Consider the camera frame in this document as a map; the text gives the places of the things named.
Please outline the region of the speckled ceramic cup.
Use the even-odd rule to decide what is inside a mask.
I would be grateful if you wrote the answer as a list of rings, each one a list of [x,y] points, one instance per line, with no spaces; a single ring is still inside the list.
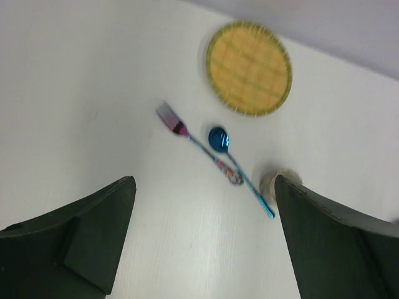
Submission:
[[[302,184],[302,178],[292,169],[272,170],[264,174],[259,185],[260,193],[271,206],[276,205],[276,192],[274,185],[278,175],[282,175],[295,183]]]

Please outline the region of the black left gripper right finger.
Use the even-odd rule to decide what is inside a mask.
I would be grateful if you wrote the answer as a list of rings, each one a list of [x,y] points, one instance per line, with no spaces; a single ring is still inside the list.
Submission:
[[[398,298],[398,224],[278,175],[274,183],[301,298]]]

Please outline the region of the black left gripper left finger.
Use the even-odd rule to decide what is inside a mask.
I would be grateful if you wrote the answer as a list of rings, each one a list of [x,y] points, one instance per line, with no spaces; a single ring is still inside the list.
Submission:
[[[136,195],[134,177],[1,231],[1,298],[111,294]]]

